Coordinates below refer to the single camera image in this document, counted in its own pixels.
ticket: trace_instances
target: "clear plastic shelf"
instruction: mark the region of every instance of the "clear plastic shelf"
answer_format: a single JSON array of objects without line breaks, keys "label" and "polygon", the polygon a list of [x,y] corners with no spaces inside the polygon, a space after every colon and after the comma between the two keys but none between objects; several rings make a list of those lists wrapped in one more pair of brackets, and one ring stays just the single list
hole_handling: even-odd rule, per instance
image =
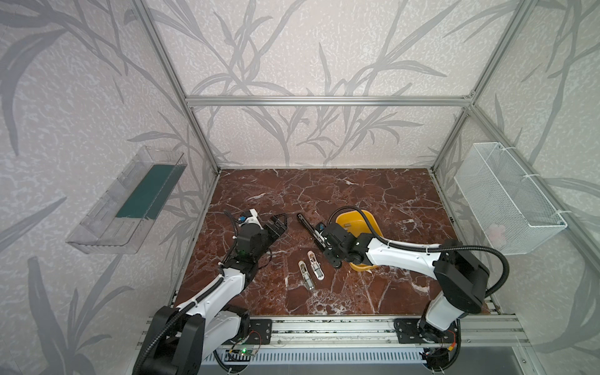
[{"label": "clear plastic shelf", "polygon": [[86,254],[135,254],[186,166],[183,152],[143,146],[67,243]]}]

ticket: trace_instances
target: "red wire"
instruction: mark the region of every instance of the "red wire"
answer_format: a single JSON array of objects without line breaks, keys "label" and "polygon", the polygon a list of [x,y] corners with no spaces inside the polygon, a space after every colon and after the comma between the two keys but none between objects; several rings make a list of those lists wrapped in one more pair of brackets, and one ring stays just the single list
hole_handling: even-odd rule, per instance
[{"label": "red wire", "polygon": [[260,333],[256,332],[255,330],[250,331],[250,333],[248,334],[248,337],[250,337],[250,335],[252,333],[255,333],[255,334],[257,334],[259,336],[259,348],[256,349],[256,352],[254,353],[254,355],[256,355],[256,353],[258,353],[259,350],[260,350],[260,346],[262,345],[262,337],[260,336]]}]

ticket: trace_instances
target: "black mounting plate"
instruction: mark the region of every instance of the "black mounting plate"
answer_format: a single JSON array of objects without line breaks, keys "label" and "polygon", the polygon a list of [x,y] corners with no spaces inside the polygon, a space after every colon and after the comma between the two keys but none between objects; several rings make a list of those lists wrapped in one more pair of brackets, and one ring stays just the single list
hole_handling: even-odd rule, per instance
[{"label": "black mounting plate", "polygon": [[[418,322],[420,318],[397,318],[394,319],[394,328],[398,336],[398,344],[441,344],[442,339],[446,344],[454,341],[454,335],[451,332],[445,332],[443,338],[431,342],[422,338],[419,334]],[[449,331],[456,333],[456,323],[452,322]]]},{"label": "black mounting plate", "polygon": [[[252,319],[250,318],[250,325],[248,327],[248,332],[256,331],[259,335],[252,333],[248,336],[246,341],[243,343],[239,343],[239,345],[247,344],[247,345],[267,345],[271,343],[271,328],[273,327],[273,320],[271,319]],[[223,345],[231,345],[233,342],[231,340],[227,340],[223,343]]]}]

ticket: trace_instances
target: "metal vent grille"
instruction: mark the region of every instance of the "metal vent grille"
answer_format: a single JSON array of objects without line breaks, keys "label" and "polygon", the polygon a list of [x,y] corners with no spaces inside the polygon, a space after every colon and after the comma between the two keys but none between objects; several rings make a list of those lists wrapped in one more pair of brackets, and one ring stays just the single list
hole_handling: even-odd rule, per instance
[{"label": "metal vent grille", "polygon": [[[217,349],[225,364],[239,365],[243,362],[228,362],[226,350]],[[301,364],[421,364],[419,348],[315,348],[315,349],[260,349],[248,363],[257,365],[301,365]],[[211,354],[202,365],[216,365]]]}]

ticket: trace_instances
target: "transparent acrylic box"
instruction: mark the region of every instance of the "transparent acrylic box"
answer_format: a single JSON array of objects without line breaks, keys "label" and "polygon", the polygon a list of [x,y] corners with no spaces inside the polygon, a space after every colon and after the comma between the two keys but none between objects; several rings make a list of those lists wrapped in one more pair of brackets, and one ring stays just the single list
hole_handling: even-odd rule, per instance
[{"label": "transparent acrylic box", "polygon": [[[148,172],[156,165],[173,166],[148,207],[138,206],[140,217],[117,217],[119,210]],[[136,156],[102,195],[91,211],[67,237],[67,243],[86,254],[135,254],[150,232],[156,215],[164,206],[187,166],[183,152],[140,148]]]}]

